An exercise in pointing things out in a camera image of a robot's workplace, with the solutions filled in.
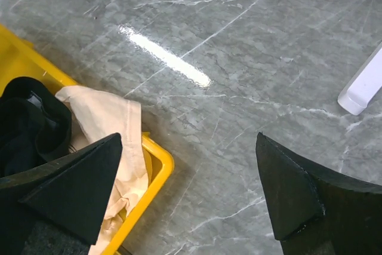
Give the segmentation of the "black underwear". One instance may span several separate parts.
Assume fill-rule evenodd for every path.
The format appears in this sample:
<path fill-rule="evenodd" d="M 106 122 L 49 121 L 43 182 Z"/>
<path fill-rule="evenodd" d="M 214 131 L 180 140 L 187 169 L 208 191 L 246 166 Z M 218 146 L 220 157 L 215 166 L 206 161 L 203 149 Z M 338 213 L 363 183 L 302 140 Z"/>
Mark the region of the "black underwear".
<path fill-rule="evenodd" d="M 14 78 L 1 96 L 1 177 L 69 154 L 70 110 L 40 81 Z"/>

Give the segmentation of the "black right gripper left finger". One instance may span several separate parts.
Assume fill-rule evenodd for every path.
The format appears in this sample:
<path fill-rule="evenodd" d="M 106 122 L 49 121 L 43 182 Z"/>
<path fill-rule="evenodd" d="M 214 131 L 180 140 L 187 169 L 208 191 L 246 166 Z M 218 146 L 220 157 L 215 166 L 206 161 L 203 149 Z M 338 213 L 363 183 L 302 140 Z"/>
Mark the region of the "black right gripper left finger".
<path fill-rule="evenodd" d="M 87 254 L 97 241 L 122 153 L 111 134 L 1 178 L 1 254 Z"/>

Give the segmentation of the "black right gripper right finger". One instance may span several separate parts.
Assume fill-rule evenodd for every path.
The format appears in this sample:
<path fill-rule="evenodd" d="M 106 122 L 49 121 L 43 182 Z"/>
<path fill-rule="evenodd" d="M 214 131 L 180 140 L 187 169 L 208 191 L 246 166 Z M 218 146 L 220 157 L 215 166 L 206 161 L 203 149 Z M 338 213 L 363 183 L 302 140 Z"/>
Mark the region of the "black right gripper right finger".
<path fill-rule="evenodd" d="M 284 254 L 381 254 L 381 186 L 300 156 L 262 133 L 258 172 Z"/>

